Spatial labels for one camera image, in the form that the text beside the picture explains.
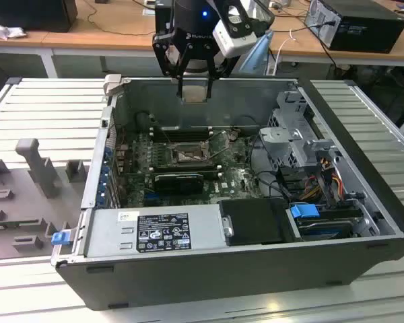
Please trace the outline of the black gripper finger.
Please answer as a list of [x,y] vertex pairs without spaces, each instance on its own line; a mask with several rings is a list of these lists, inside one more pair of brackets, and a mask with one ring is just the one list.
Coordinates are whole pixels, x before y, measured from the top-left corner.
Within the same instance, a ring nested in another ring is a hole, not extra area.
[[[178,50],[176,63],[171,63],[166,53],[171,44]],[[171,34],[156,33],[152,38],[152,47],[163,75],[178,80],[176,95],[182,98],[183,75],[189,63],[189,42],[183,35],[175,32]]]
[[238,60],[239,56],[232,58],[225,58],[220,65],[216,65],[214,60],[214,54],[208,52],[205,55],[205,62],[207,65],[207,72],[208,72],[208,84],[206,91],[207,99],[211,97],[213,82],[220,78],[229,77],[231,72],[235,68]]

